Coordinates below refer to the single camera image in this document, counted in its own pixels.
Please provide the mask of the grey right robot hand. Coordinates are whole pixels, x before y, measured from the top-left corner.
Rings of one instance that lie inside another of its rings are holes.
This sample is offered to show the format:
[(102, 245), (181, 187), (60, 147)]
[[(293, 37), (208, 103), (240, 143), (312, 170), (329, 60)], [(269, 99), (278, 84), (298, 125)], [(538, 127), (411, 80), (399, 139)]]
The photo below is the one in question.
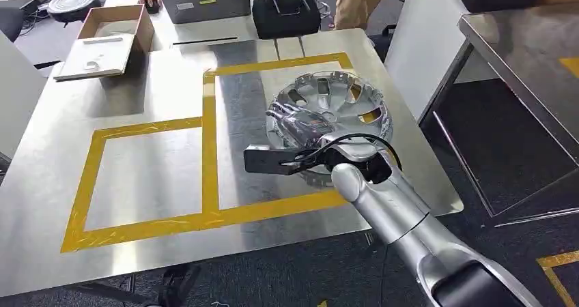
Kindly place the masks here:
[(336, 130), (323, 115), (293, 104), (274, 101), (265, 114), (273, 118), (283, 140), (295, 147), (317, 147), (325, 134)]

